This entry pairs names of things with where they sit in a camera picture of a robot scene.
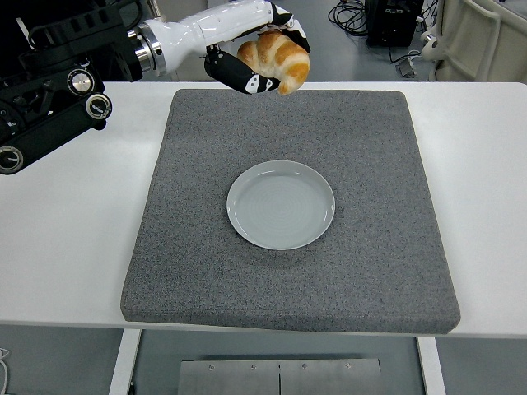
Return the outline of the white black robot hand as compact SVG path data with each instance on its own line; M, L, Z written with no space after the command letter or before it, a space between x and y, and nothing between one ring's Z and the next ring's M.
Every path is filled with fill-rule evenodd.
M270 1L234 1L180 22L147 20L141 29L147 65L174 72L194 53L206 73L243 94L290 95L310 72L310 46L300 22Z

